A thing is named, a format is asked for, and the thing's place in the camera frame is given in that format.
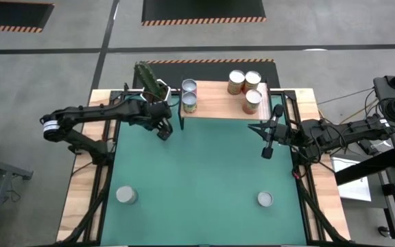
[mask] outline green table surface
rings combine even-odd
[[[267,160],[253,121],[185,119],[181,130],[172,112],[167,141],[121,124],[102,246],[306,244],[288,147],[274,144]],[[134,204],[117,200],[124,185],[138,192]],[[272,206],[258,204],[260,191]]]

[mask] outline cactus plant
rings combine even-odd
[[[159,83],[157,83],[157,78],[146,62],[138,62],[134,67],[135,74],[137,78],[143,83],[145,91],[155,95],[158,98],[163,97],[163,91]]]

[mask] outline tin can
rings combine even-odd
[[[134,204],[138,200],[138,193],[131,186],[120,187],[115,194],[122,203]]]
[[[234,70],[230,73],[230,81],[228,83],[228,92],[232,95],[238,95],[243,88],[245,82],[245,74],[240,70]]]
[[[197,95],[198,93],[198,84],[193,79],[185,79],[182,82],[182,94],[186,92],[193,92]]]
[[[261,191],[257,196],[260,206],[269,207],[274,203],[274,197],[267,191]]]
[[[186,113],[194,113],[197,108],[198,97],[193,92],[187,92],[182,95],[182,108]]]
[[[251,89],[246,93],[246,100],[243,104],[243,111],[246,114],[254,114],[259,108],[263,96],[255,89]]]
[[[257,89],[261,81],[261,75],[257,71],[249,71],[245,75],[245,86],[243,86],[243,93],[251,89]]]

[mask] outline desk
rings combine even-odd
[[[318,107],[316,105],[315,95],[313,94],[313,89],[292,90],[296,92],[298,110],[300,112],[301,120],[318,119],[320,116],[318,113]],[[98,106],[100,104],[108,104],[110,100],[110,93],[111,90],[94,90],[91,95],[89,105]],[[112,122],[109,130],[110,134],[113,133],[114,126],[115,123]],[[104,122],[86,123],[82,133],[94,140],[98,140],[102,137],[103,129]],[[331,161],[328,155],[324,155],[322,160],[324,163],[331,166]],[[77,169],[90,161],[91,158],[88,154],[81,154],[77,156],[75,160],[74,169]],[[89,206],[91,191],[93,189],[95,170],[95,166],[89,165],[72,177],[69,183],[67,200],[65,202],[58,231],[58,241],[67,237],[86,213]],[[337,229],[337,231],[343,237],[350,239],[334,175],[320,165],[314,165],[312,167],[312,174],[321,210],[331,222],[331,224]],[[93,228],[90,239],[95,239],[95,236],[98,233],[100,215],[101,207],[97,210],[95,217],[93,218]],[[312,239],[318,239],[318,231],[316,230],[314,216],[309,210],[308,215]]]

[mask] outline concrete floor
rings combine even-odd
[[[0,49],[101,47],[112,0],[52,2],[56,8],[43,33],[0,32]],[[109,47],[395,44],[395,0],[263,2],[265,23],[142,27],[142,1],[121,0]],[[283,88],[314,88],[318,102],[368,89],[373,78],[395,74],[395,49],[108,54],[99,88],[131,85],[138,60],[191,58],[273,58]],[[0,160],[34,170],[31,181],[14,181],[22,199],[4,205],[0,246],[56,239],[74,156],[67,144],[45,141],[38,120],[86,103],[97,59],[98,54],[0,55]],[[320,109],[338,122],[362,108],[365,96],[321,104]],[[395,246],[373,231],[383,223],[378,211],[345,212],[353,240]]]

